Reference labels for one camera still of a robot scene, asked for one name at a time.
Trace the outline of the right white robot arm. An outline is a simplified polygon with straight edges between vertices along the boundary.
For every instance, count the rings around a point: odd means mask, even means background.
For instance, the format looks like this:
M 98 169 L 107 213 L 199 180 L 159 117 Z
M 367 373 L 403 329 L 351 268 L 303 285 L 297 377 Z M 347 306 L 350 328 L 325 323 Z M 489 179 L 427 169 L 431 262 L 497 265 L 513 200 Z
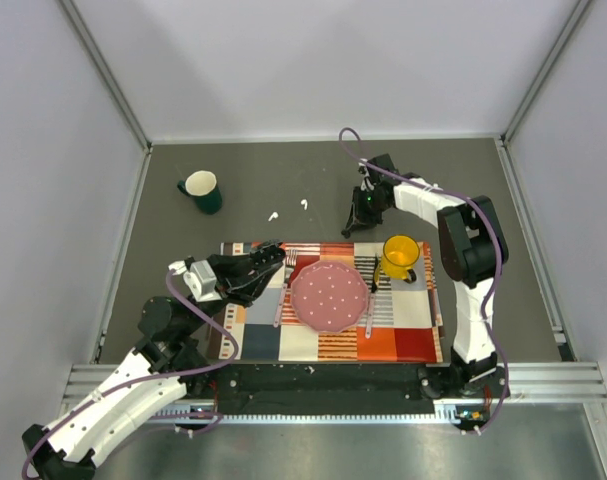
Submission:
M 454 282 L 457 331 L 451 349 L 450 384 L 470 396 L 497 369 L 497 348 L 489 330 L 497 278 L 509 258 L 492 201 L 449 192 L 414 175 L 398 172 L 388 154 L 359 160 L 361 184 L 353 189 L 344 238 L 383 222 L 383 213 L 410 213 L 437 229 L 441 264 Z

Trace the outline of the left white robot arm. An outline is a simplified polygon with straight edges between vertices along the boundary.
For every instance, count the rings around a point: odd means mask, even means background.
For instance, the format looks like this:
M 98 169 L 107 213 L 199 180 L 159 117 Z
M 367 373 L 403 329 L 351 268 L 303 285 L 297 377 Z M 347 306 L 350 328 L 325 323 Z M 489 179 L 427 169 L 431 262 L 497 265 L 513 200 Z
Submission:
M 168 267 L 166 296 L 143 306 L 141 339 L 113 372 L 67 414 L 22 435 L 25 479 L 91 479 L 139 427 L 164 407 L 209 387 L 211 372 L 227 366 L 205 360 L 194 333 L 229 305 L 251 306 L 283 267 L 278 240 L 243 255 L 187 257 Z

